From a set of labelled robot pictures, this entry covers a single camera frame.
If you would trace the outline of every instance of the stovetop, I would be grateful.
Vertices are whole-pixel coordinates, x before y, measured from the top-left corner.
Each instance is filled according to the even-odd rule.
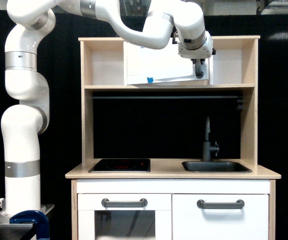
[[[100,160],[89,173],[149,173],[150,159],[147,158],[105,158]]]

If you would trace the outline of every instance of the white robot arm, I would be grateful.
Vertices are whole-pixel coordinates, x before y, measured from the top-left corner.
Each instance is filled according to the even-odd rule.
[[[173,25],[180,42],[179,55],[195,61],[199,77],[200,60],[210,58],[213,41],[205,31],[203,12],[192,2],[152,0],[143,32],[125,26],[119,0],[8,0],[7,13],[17,23],[5,44],[5,87],[19,100],[1,119],[5,151],[6,213],[40,209],[38,134],[49,123],[49,90],[36,70],[37,47],[55,26],[51,8],[108,22],[126,41],[151,49],[164,48]]]

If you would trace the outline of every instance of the faucet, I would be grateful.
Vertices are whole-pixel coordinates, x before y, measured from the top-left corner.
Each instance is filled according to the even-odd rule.
[[[209,141],[209,133],[210,133],[210,118],[206,117],[206,128],[205,128],[205,141],[203,144],[203,158],[202,162],[212,162],[211,153],[219,152],[219,145],[215,142],[214,146],[211,146],[211,142]]]

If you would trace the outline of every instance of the gray handle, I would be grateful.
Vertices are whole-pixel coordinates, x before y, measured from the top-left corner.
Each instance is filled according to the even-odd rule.
[[[143,207],[145,207],[145,206],[147,206],[147,200],[146,199],[144,199],[144,198],[142,198],[141,200],[139,200],[139,201],[109,201],[107,198],[104,198],[103,200],[102,200],[102,206],[104,207],[104,208],[143,208]]]
[[[205,202],[204,200],[198,200],[197,206],[200,209],[242,209],[245,206],[243,200],[237,200],[236,202]]]

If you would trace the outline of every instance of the sink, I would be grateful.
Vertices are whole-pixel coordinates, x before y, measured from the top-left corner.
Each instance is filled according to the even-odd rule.
[[[182,163],[185,170],[194,173],[251,173],[252,171],[233,161],[185,161]]]

